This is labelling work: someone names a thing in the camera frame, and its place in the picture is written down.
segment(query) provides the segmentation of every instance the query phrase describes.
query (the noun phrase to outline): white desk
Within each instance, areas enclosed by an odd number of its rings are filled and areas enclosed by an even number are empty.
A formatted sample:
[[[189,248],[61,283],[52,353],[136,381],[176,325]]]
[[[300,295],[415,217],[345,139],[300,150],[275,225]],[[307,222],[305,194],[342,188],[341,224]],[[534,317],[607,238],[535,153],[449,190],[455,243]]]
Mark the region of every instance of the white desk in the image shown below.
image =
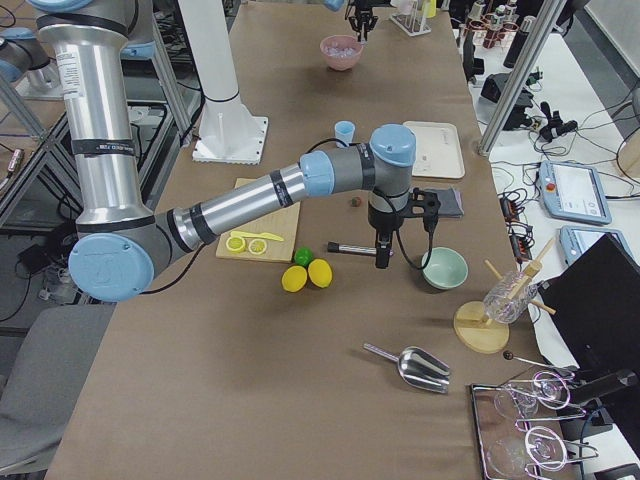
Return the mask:
[[[475,56],[484,59],[486,74],[477,78],[476,85],[469,85],[481,128],[484,128],[484,124],[489,121],[495,105],[481,98],[480,90],[487,75],[510,72],[509,69],[502,66],[506,51],[507,49],[502,49],[499,46],[491,50],[481,46],[476,48]],[[604,106],[591,88],[589,81],[560,35],[552,34],[549,37],[536,65],[543,72],[542,90],[536,92],[534,97],[538,105],[542,101],[548,102],[552,111],[560,111],[560,116],[565,122],[576,120],[581,128],[594,127],[611,122],[611,118],[606,111],[591,115],[594,112],[603,110]],[[536,107],[528,109],[527,113],[530,116],[544,116]],[[621,116],[632,115],[631,109],[626,113],[627,115],[623,113]],[[581,135],[613,152],[617,151],[623,140],[613,124],[594,130],[585,130],[581,132]],[[570,148],[569,154],[563,157],[551,157],[552,160],[571,160],[589,164],[613,159],[615,156],[613,153],[577,137],[574,133],[555,139],[546,147],[548,149],[548,147],[557,146]],[[523,183],[521,165],[539,162],[543,159],[543,154],[534,151],[529,139],[529,132],[503,132],[489,158],[495,167],[499,167],[499,169],[494,168],[494,181],[498,193],[516,188],[526,188],[530,196],[533,196],[533,187],[528,187]],[[615,176],[619,175],[614,162],[599,163],[596,167],[600,172]],[[607,195],[624,196],[629,194],[630,186],[624,182],[607,175],[601,175],[601,180]],[[609,201],[609,208],[613,216],[613,222],[607,227],[621,230],[634,257],[636,259],[640,258],[640,218],[637,214],[637,201]],[[551,218],[539,201],[527,203],[522,218],[526,223],[534,227],[533,233],[536,240],[535,246],[532,248],[534,256],[542,249],[547,240],[554,236],[557,238],[558,230],[561,226],[572,223]],[[542,271],[536,277],[538,281],[556,277],[567,268],[559,242],[556,242],[554,248],[544,257],[543,264]],[[548,314],[542,312],[542,316],[535,324],[535,329],[540,351],[543,355],[555,365],[575,364],[575,360],[566,345],[564,345]],[[585,462],[586,472],[600,471],[624,463],[640,463],[638,457],[615,426],[612,431],[589,437],[587,441],[598,448],[600,457]]]

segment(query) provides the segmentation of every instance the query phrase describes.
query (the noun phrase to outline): chair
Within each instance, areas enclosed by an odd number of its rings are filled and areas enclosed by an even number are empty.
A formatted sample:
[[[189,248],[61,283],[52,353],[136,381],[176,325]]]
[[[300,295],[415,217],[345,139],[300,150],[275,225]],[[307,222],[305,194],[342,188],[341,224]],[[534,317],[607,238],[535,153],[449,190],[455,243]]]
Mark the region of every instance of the chair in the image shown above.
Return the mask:
[[[113,309],[54,307],[33,323],[0,397],[0,475],[49,467]]]

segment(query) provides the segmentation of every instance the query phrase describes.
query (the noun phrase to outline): light blue cap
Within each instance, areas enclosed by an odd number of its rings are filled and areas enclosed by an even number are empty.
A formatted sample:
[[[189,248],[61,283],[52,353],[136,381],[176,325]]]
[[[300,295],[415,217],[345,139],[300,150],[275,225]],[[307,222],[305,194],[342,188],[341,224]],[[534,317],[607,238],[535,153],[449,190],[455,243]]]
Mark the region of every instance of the light blue cap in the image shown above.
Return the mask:
[[[376,128],[369,145],[378,158],[396,167],[410,167],[416,160],[416,136],[404,125]]]
[[[337,12],[342,8],[344,0],[324,0],[324,6],[332,12]]]
[[[81,238],[69,255],[69,272],[84,292],[105,302],[121,302],[142,293],[154,275],[149,254],[114,233]]]
[[[22,76],[22,72],[15,65],[4,60],[0,60],[0,75],[2,75],[2,78],[7,82],[13,83]]]
[[[120,58],[124,60],[150,60],[155,53],[155,42],[130,44],[122,49]]]
[[[33,40],[34,33],[26,27],[7,28],[2,31],[2,36],[7,40]]]
[[[324,197],[333,193],[335,173],[326,153],[318,150],[302,155],[300,170],[304,188],[310,197]]]
[[[93,0],[27,0],[34,7],[51,13],[72,12],[82,7],[86,7]]]

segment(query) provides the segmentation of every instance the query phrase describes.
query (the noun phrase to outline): pink bowl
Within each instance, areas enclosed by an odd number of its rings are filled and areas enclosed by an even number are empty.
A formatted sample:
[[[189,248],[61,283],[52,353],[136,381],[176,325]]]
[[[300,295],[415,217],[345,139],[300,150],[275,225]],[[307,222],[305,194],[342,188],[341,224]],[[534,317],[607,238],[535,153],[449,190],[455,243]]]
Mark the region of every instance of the pink bowl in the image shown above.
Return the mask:
[[[320,52],[325,62],[329,68],[338,71],[349,70],[358,63],[363,48],[364,45],[351,35],[333,35],[320,42]]]

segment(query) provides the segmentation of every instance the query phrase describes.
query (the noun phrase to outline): green bowl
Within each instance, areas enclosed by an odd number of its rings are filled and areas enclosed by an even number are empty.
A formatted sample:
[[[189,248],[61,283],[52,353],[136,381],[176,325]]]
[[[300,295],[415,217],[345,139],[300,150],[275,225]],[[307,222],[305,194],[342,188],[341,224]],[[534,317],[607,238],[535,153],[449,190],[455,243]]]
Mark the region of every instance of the green bowl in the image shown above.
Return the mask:
[[[428,252],[422,257],[427,259]],[[440,290],[450,290],[459,287],[467,279],[469,267],[462,255],[446,247],[436,247],[431,252],[429,265],[422,270],[425,280]]]

